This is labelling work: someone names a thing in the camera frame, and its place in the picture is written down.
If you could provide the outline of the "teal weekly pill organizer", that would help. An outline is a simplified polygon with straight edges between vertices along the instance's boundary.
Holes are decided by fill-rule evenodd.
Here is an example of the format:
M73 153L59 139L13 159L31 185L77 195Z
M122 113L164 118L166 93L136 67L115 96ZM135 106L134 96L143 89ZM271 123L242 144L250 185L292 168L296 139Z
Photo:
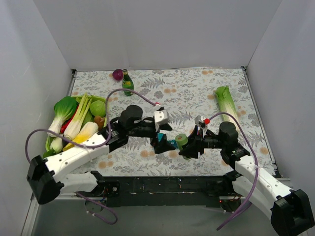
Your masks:
M159 152L166 152L178 149L178 145L175 140L168 140L167 135L164 133L158 133L158 144L156 146Z

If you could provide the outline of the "green pill bottle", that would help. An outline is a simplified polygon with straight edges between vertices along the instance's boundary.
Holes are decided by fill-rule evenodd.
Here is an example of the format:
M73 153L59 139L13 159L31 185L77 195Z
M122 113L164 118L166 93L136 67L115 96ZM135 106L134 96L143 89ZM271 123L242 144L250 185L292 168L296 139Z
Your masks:
M186 134L179 134L175 137L175 142L178 146L179 151L182 151L183 148L188 143L188 138L187 138Z

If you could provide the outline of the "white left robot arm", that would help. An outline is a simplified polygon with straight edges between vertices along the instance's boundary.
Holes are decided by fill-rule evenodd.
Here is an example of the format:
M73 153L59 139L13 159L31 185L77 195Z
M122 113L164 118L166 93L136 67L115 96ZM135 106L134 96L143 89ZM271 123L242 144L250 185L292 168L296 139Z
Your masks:
M149 138L156 154L174 150L167 137L158 138L161 130L171 131L169 113L159 104L152 117L143 118L137 105L130 105L107 127L83 143L60 154L43 159L40 155L30 161L27 181L40 205L49 203L61 193L90 192L98 197L104 193L101 174L91 171L72 174L72 171L102 155L109 154L128 143L129 137Z

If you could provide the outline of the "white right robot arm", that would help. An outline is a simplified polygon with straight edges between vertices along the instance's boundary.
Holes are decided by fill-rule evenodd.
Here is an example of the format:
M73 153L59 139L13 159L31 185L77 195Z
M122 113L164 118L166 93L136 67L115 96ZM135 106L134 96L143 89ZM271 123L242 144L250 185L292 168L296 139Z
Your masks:
M193 132L176 137L179 154L198 158L206 148L218 148L223 161L236 176L223 182L227 195L236 193L248 197L270 220L280 236L297 236L314 227L315 220L308 195L301 189L293 190L255 163L255 159L238 142L238 131L231 122L220 124L218 134L207 126L195 126Z

